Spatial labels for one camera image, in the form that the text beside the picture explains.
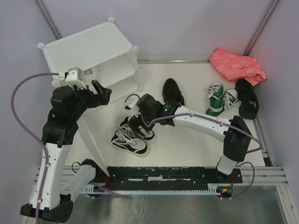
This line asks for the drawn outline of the black white canvas sneaker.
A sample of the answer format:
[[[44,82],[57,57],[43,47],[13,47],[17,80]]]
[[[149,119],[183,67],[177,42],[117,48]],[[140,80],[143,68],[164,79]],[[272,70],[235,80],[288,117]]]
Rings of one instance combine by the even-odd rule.
[[[117,148],[126,150],[133,154],[145,154],[148,150],[148,146],[142,140],[132,137],[123,131],[116,131],[111,138],[111,143]]]

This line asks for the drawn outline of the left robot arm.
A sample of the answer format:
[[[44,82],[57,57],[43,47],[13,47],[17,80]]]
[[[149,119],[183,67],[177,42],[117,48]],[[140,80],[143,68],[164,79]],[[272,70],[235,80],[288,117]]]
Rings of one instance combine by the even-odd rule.
[[[102,87],[97,80],[91,83],[96,92],[77,85],[62,86],[53,91],[52,109],[41,139],[44,152],[40,174],[34,195],[21,207],[21,215],[65,223],[83,188],[91,181],[99,182],[108,172],[100,159],[86,159],[79,171],[61,186],[65,161],[78,130],[77,121],[88,108],[107,105],[110,101],[111,89]]]

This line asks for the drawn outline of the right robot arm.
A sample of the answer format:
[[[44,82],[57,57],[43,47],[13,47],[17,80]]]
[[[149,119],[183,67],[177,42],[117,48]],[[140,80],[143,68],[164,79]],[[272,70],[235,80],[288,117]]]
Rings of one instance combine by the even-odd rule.
[[[133,99],[129,95],[124,100],[125,109],[134,106],[138,108],[135,115],[128,123],[134,134],[144,138],[143,128],[149,132],[155,124],[162,126],[184,127],[212,136],[223,143],[223,154],[214,171],[215,179],[226,182],[231,178],[231,173],[238,163],[243,162],[249,148],[252,134],[243,118],[234,116],[232,119],[220,119],[210,115],[192,111],[174,101],[162,104],[150,94],[145,94]]]

